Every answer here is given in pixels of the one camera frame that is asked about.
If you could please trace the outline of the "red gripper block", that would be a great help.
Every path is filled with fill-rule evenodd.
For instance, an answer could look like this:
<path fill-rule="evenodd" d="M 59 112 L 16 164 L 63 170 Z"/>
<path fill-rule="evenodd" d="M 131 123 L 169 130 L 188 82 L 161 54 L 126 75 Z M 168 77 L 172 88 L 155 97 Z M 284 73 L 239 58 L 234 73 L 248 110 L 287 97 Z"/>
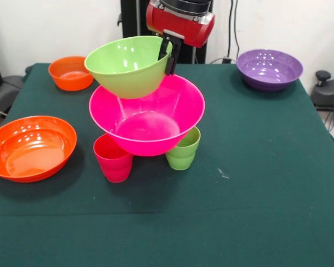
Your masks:
<path fill-rule="evenodd" d="M 173 75 L 178 62 L 181 40 L 186 45 L 202 47 L 206 44 L 215 24 L 210 11 L 212 1 L 150 1 L 146 9 L 147 28 L 164 35 L 158 60 L 168 55 L 171 42 L 173 49 L 166 64 L 165 74 Z"/>

